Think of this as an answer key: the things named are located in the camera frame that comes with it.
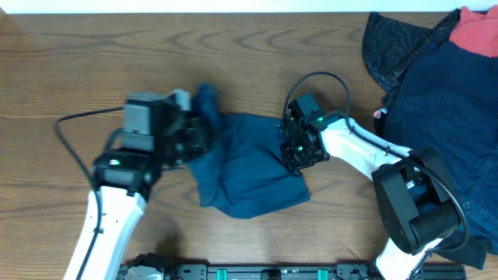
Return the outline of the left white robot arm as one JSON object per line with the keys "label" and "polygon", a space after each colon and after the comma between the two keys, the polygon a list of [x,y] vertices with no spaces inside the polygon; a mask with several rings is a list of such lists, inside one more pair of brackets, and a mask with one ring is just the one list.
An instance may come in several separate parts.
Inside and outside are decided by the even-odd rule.
{"label": "left white robot arm", "polygon": [[212,129],[191,109],[190,94],[133,93],[91,170],[85,222],[67,279],[115,279],[126,247],[163,172],[208,152]]}

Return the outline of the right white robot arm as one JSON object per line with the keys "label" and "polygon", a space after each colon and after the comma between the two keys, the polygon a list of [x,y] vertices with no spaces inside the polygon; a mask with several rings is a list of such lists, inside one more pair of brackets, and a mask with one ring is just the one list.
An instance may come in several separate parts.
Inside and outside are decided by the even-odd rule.
{"label": "right white robot arm", "polygon": [[341,159],[374,186],[388,241],[361,279],[425,279],[425,260],[434,253],[462,248],[443,245],[468,226],[442,158],[434,149],[392,144],[359,126],[346,112],[286,109],[280,124],[289,140],[281,147],[285,167],[296,173],[331,157]]}

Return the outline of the dark blue shorts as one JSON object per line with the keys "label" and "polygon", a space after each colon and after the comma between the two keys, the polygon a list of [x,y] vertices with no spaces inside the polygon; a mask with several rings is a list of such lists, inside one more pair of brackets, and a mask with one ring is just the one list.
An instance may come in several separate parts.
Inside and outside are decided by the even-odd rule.
{"label": "dark blue shorts", "polygon": [[188,163],[198,183],[200,205],[235,219],[251,219],[310,200],[305,180],[282,164],[286,136],[279,119],[253,114],[224,114],[214,85],[202,83],[192,110],[218,133],[205,155]]}

